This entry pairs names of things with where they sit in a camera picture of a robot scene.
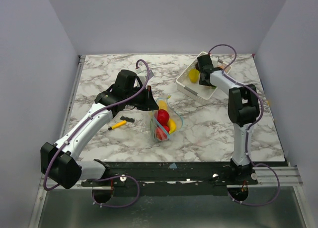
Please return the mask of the yellow toy lemon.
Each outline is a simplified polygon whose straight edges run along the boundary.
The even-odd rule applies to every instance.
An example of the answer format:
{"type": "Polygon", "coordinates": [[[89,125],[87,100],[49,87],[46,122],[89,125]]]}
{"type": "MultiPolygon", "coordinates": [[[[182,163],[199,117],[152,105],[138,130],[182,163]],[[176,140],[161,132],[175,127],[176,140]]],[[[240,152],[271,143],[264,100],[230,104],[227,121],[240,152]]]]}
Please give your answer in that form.
{"type": "Polygon", "coordinates": [[[165,100],[159,100],[158,106],[159,106],[159,109],[163,109],[163,110],[167,111],[167,103],[165,100]]]}

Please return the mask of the red toy apple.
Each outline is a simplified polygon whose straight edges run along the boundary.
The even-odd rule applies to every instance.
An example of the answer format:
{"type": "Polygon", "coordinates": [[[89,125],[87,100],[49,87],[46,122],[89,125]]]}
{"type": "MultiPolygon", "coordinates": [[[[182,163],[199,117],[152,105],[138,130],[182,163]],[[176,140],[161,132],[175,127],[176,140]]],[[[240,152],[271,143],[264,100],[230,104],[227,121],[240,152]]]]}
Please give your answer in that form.
{"type": "Polygon", "coordinates": [[[159,109],[157,111],[157,121],[161,124],[161,125],[166,125],[167,122],[170,119],[170,115],[167,111],[163,110],[163,109],[159,109]]]}

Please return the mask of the clear zip top bag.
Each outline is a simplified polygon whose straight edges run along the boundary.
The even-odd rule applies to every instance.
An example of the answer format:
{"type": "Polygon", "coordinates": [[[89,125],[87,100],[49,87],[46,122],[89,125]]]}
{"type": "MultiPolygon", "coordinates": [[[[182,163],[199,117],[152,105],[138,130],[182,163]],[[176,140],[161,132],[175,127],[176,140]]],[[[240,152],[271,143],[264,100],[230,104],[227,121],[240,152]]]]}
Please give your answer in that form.
{"type": "Polygon", "coordinates": [[[171,139],[183,126],[182,117],[169,104],[171,95],[163,95],[155,100],[158,110],[146,112],[144,116],[144,132],[155,142],[171,139]]]}

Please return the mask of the yellow toy banana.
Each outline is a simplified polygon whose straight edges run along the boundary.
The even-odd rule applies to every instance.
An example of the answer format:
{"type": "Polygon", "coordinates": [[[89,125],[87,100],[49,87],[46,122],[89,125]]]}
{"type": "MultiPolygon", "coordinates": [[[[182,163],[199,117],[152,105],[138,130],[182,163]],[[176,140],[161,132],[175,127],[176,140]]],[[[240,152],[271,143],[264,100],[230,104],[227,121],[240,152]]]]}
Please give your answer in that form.
{"type": "Polygon", "coordinates": [[[169,119],[169,121],[167,122],[167,126],[169,127],[169,134],[176,131],[176,123],[173,119],[169,119]]]}

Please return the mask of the red toy tomato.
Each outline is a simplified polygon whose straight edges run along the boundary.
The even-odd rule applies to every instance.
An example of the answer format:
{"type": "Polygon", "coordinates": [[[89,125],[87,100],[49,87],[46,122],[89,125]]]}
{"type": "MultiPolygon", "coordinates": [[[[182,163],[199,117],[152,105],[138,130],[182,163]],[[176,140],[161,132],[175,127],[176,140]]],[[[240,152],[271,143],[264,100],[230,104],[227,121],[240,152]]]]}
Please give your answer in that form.
{"type": "Polygon", "coordinates": [[[165,127],[156,128],[156,138],[160,141],[164,141],[168,138],[168,131],[165,129],[165,127]]]}

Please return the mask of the toy bok choy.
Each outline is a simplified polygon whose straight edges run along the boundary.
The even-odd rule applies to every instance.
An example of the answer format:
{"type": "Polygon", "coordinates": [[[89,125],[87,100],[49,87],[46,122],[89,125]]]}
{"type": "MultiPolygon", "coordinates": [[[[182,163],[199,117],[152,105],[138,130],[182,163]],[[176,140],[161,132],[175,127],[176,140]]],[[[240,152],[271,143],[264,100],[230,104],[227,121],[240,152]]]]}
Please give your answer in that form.
{"type": "Polygon", "coordinates": [[[151,137],[155,140],[158,141],[158,137],[157,137],[157,127],[158,127],[158,121],[157,119],[152,116],[150,118],[150,133],[151,133],[151,137]]]}

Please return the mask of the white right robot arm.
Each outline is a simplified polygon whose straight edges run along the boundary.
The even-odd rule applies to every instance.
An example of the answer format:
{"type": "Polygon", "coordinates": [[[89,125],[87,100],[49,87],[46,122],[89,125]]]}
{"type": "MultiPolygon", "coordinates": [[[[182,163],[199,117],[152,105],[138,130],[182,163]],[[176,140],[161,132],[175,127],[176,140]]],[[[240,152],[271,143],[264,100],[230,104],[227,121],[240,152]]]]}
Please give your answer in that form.
{"type": "Polygon", "coordinates": [[[199,84],[214,86],[228,96],[228,117],[234,126],[234,152],[230,160],[229,180],[240,184],[252,173],[250,144],[254,123],[260,114],[254,84],[235,81],[220,67],[215,67],[208,54],[197,57],[199,84]]]}

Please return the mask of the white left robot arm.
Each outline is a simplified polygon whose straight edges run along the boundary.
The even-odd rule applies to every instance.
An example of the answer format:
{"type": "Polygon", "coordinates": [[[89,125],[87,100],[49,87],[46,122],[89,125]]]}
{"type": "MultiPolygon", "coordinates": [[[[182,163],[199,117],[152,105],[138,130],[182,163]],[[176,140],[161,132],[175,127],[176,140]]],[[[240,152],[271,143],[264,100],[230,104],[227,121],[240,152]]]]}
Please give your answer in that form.
{"type": "Polygon", "coordinates": [[[121,70],[107,90],[99,93],[85,116],[62,138],[40,150],[41,172],[65,189],[78,181],[94,180],[104,186],[110,181],[106,163],[94,159],[79,161],[79,156],[95,134],[127,105],[141,111],[154,111],[156,104],[152,89],[147,84],[153,72],[141,73],[121,70]]]}

